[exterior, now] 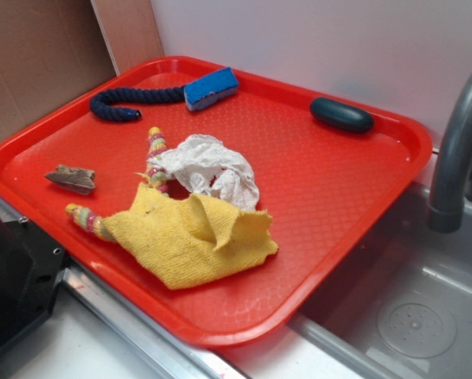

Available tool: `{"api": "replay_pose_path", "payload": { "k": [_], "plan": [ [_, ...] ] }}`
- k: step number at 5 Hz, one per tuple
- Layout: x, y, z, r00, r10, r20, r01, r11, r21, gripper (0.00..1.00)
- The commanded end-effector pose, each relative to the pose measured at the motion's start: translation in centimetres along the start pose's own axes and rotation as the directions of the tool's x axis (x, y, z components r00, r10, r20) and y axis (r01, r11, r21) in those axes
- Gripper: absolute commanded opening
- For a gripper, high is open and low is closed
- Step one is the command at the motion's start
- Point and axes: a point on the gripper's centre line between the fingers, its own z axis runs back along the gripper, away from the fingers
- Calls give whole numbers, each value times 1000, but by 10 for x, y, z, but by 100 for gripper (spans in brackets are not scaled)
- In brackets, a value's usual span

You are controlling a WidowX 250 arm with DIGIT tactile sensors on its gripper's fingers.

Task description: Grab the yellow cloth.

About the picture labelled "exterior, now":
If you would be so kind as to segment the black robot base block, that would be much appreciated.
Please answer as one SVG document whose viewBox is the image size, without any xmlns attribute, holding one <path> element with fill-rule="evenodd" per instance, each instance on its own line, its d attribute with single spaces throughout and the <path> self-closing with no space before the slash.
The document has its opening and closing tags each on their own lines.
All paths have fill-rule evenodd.
<svg viewBox="0 0 472 379">
<path fill-rule="evenodd" d="M 66 249 L 30 220 L 0 218 L 0 354 L 50 318 Z"/>
</svg>

